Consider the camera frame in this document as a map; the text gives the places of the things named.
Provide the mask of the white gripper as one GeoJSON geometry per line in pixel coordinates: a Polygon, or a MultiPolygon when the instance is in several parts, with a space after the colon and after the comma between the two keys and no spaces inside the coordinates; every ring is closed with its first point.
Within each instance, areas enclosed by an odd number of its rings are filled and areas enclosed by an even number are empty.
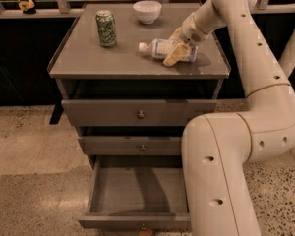
{"type": "Polygon", "coordinates": [[[195,23],[194,14],[190,14],[182,23],[181,27],[172,33],[169,39],[175,41],[181,39],[184,42],[178,42],[165,57],[163,64],[167,67],[175,65],[182,60],[184,56],[189,54],[190,46],[188,44],[199,46],[208,39],[208,34],[205,34],[198,29],[195,23]]]}

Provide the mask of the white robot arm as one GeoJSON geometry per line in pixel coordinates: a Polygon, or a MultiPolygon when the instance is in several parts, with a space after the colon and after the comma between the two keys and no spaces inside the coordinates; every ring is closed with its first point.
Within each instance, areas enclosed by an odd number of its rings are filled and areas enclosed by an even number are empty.
{"type": "Polygon", "coordinates": [[[193,236],[261,236],[244,177],[247,161],[295,145],[295,92],[255,24],[249,0],[207,0],[172,35],[172,66],[190,47],[227,28],[248,108],[192,119],[181,142],[193,236]]]}

